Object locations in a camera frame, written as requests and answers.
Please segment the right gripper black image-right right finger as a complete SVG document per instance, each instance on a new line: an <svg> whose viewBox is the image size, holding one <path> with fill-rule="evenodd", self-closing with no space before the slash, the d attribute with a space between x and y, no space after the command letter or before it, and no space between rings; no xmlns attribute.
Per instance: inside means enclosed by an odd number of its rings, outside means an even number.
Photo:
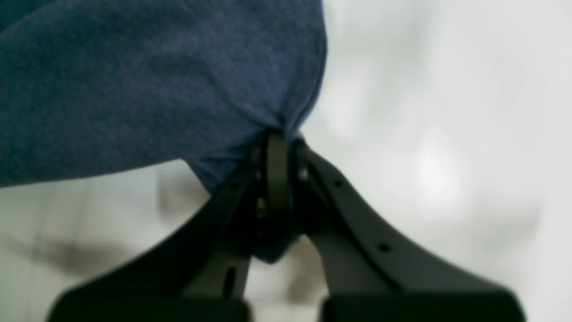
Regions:
<svg viewBox="0 0 572 322"><path fill-rule="evenodd" d="M293 145L296 208L329 296L321 322L524 322L512 291L426 250L381 218L345 176Z"/></svg>

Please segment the right gripper black image-right left finger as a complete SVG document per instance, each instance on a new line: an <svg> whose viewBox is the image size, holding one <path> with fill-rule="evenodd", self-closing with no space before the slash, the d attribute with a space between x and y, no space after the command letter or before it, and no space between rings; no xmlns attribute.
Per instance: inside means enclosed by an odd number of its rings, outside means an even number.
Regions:
<svg viewBox="0 0 572 322"><path fill-rule="evenodd" d="M125 266L62 295L50 322L251 322L252 257L291 243L288 141L269 132L182 228Z"/></svg>

